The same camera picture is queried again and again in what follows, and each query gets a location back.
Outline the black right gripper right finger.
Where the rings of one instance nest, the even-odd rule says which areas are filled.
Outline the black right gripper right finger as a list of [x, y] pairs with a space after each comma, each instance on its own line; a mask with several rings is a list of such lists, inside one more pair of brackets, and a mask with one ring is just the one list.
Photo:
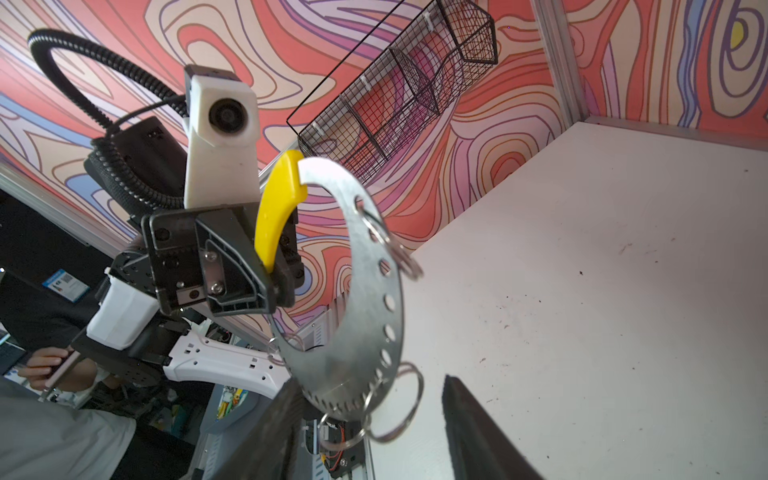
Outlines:
[[442, 406], [455, 479], [543, 479], [458, 377], [445, 377]]

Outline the large keyring with yellow sleeve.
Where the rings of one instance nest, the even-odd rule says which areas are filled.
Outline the large keyring with yellow sleeve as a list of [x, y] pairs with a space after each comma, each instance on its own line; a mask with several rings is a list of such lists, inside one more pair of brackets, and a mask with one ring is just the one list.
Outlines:
[[358, 421], [360, 430], [343, 442], [320, 443], [326, 451], [348, 450], [366, 438], [388, 443], [408, 428], [416, 412], [386, 434], [372, 432], [373, 411], [398, 376], [404, 343], [402, 277], [418, 280], [422, 268], [385, 225], [365, 187], [342, 165], [327, 158], [284, 152], [263, 188], [254, 249], [265, 269], [276, 268], [279, 236], [289, 216], [308, 198], [311, 186], [337, 202], [348, 230], [352, 278], [339, 328], [323, 347], [302, 351], [281, 333], [279, 355], [304, 398], [321, 419]]

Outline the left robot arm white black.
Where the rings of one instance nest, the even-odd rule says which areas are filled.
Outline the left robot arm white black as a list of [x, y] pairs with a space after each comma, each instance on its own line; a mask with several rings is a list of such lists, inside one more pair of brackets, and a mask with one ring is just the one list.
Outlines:
[[[289, 378], [277, 354], [212, 340], [183, 316], [272, 314], [293, 305], [304, 280], [296, 210], [273, 239], [272, 268], [253, 246], [262, 218], [255, 94], [230, 71], [196, 65], [186, 67], [186, 91], [177, 94], [119, 54], [63, 31], [36, 30], [28, 46], [45, 76], [103, 127], [86, 170], [139, 232], [108, 268], [98, 311], [74, 339], [67, 366], [85, 357], [141, 386], [196, 381], [275, 397]], [[188, 147], [149, 108], [109, 119], [63, 74], [58, 49], [109, 67], [173, 108]]]

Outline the person hand background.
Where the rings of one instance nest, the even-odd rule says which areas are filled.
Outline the person hand background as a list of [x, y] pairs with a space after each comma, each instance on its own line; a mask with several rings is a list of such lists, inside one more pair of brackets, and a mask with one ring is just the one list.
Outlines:
[[98, 367], [90, 359], [81, 360], [68, 372], [62, 371], [63, 363], [74, 353], [71, 347], [46, 347], [35, 351], [26, 365], [19, 369], [18, 375], [26, 379], [35, 390], [42, 391], [46, 382], [57, 372], [62, 376], [58, 388], [66, 392], [80, 392], [96, 383]]

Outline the person grey shirt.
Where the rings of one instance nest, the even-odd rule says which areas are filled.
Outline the person grey shirt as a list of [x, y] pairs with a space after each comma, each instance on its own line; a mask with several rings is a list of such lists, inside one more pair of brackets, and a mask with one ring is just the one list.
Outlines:
[[1, 380], [3, 479], [109, 479], [135, 430], [132, 419], [41, 402], [23, 386]]

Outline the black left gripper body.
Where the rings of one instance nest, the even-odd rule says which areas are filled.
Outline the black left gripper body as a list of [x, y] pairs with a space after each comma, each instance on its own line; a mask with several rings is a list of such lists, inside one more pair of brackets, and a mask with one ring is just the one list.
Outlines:
[[278, 236], [268, 272], [254, 249], [257, 203], [157, 210], [142, 234], [160, 310], [169, 315], [204, 302], [215, 317], [271, 315], [292, 307], [305, 280], [293, 211]]

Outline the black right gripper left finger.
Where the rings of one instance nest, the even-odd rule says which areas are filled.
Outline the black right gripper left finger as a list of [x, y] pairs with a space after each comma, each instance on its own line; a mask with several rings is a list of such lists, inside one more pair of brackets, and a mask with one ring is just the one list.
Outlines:
[[293, 479], [308, 407], [299, 382], [288, 380], [213, 478]]

